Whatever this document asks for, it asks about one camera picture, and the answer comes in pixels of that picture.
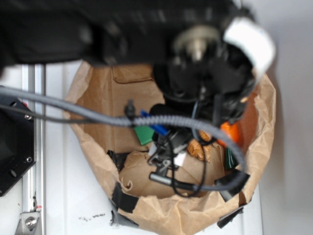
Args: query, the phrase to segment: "white surface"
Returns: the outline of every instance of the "white surface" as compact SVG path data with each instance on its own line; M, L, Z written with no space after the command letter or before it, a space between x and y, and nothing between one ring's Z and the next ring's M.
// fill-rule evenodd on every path
M265 235L313 231L313 1L244 0L277 44L272 157L260 183Z
M65 97L78 62L49 65L46 93ZM47 115L61 117L48 108ZM47 235L148 235L144 230L110 226L111 204L96 181L82 153L78 140L68 125L46 124L46 231ZM245 212L222 230L213 225L201 234L261 235L262 221L258 189Z
M0 85L22 88L22 67L6 68L0 78ZM22 180L4 196L0 197L0 235L15 233L22 213Z

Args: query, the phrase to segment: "white wall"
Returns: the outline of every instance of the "white wall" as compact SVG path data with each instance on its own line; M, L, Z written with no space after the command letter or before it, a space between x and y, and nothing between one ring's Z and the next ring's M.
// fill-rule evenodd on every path
M260 183L265 235L313 233L313 1L244 0L277 44L273 152Z

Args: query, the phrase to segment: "screw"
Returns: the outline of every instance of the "screw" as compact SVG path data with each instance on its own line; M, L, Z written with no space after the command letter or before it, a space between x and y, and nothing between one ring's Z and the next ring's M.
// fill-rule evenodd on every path
M24 118L25 118L26 120L31 120L33 117L30 116L30 115L25 114Z
M37 220L34 217L29 217L25 220L25 225L30 229L30 231L36 226Z

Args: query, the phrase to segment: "wire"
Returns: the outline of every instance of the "wire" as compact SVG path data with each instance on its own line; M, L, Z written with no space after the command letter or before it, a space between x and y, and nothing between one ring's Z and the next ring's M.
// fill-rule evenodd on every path
M25 115L29 115L33 118L38 118L38 119L42 119L42 120L46 120L46 121L52 121L52 122L57 122L57 123L61 123L61 124L88 124L88 123L95 123L92 120L88 120L88 119L62 119L62 118L55 118L55 117L49 117L49 116L45 116L45 115L40 115L37 113L34 113L32 111L29 110L24 110L24 109L19 109L16 107L12 107L12 106L8 106L8 105L3 105L0 104L0 109L6 109L12 112L16 112L16 113L21 113L21 114L25 114Z
M195 102L194 108L192 110L192 115L191 118L196 119L197 114L198 114L198 101ZM196 130L195 128L191 128L191 133L193 135L193 138L198 141L201 146L207 146L210 144L213 144L214 142L216 142L215 138L212 138L210 141L205 141L204 139L202 139L202 137L199 135L199 130Z
M203 130L205 132L211 133L217 139L222 140L225 144L227 144L228 148L233 152L238 164L241 165L242 171L238 176L236 176L231 182L226 185L219 186L202 186L202 190L205 191L225 191L231 190L239 185L245 179L245 171L246 171L246 162L244 154L241 149L229 138L227 135L221 131L219 128L211 125L210 123L192 119L189 117L183 116L174 116L174 115L160 115L160 116L151 116L151 117L135 117L133 121L130 121L127 117L110 117L90 109L63 101L61 99L52 98L49 96L43 96L40 94L28 93L25 91L13 89L13 88L5 88L0 87L0 94L10 97L20 97L28 100L33 100L36 102L44 103L47 105L51 105L60 109L64 109L70 111L72 113L81 115L87 119L104 123L113 126L121 126L121 127L131 127L135 126L150 126L156 124L163 124L169 126L177 126L177 127L187 127L194 128L196 130ZM194 190L198 189L197 185L193 185Z
M185 198L197 196L197 195L200 193L200 191L201 191L201 189L202 189L202 186L204 185L204 181L205 181L205 175L206 175L206 162L205 162L205 159L204 159L204 161L203 161L204 164L203 164L202 179L201 179L200 184L198 185L198 188L197 188L192 194L185 196L185 195L181 194L180 192L178 192L177 187L176 187L175 164L174 164L174 157L175 157L175 156L174 156L174 148L173 148L173 143L172 143L172 141L171 141L169 138L167 139L167 141L168 141L168 144L169 144L169 147L170 147L170 150L171 150L172 188L173 188L174 192L175 192L177 195L179 195L179 196L181 196L181 197L185 197Z

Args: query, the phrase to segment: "black tape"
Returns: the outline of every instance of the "black tape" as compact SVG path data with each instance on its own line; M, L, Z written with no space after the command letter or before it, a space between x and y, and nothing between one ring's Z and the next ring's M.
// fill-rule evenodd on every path
M118 208L113 205L113 210L111 211L112 213L112 219L110 221L110 225L113 226L113 224L120 224L123 226L128 226L132 228L138 228L139 225L130 220L129 218L119 214L117 212Z
M112 195L112 202L118 208L121 208L125 212L133 213L133 210L137 205L138 199L139 199L138 197L125 194L119 183L115 185L114 192Z
M217 179L215 181L215 185L225 185L227 183L229 183L230 181L232 181L241 171L234 169L230 174ZM241 184L237 185L235 188L233 188L232 190L228 190L228 191L220 191L220 194L222 196L222 198L224 199L224 201L229 201L231 198L233 198L237 193L239 193L245 186L246 182L248 181L248 179L250 178L250 175L245 173L245 179L241 182Z
M124 168L124 163L130 153L115 153L114 151L109 150L107 154L112 158L118 172L120 172Z
M238 214L241 214L244 212L244 208L239 208L238 210L234 211L234 213L230 214L224 219L221 219L219 222L217 222L217 226L222 229L225 227L226 224L231 222Z

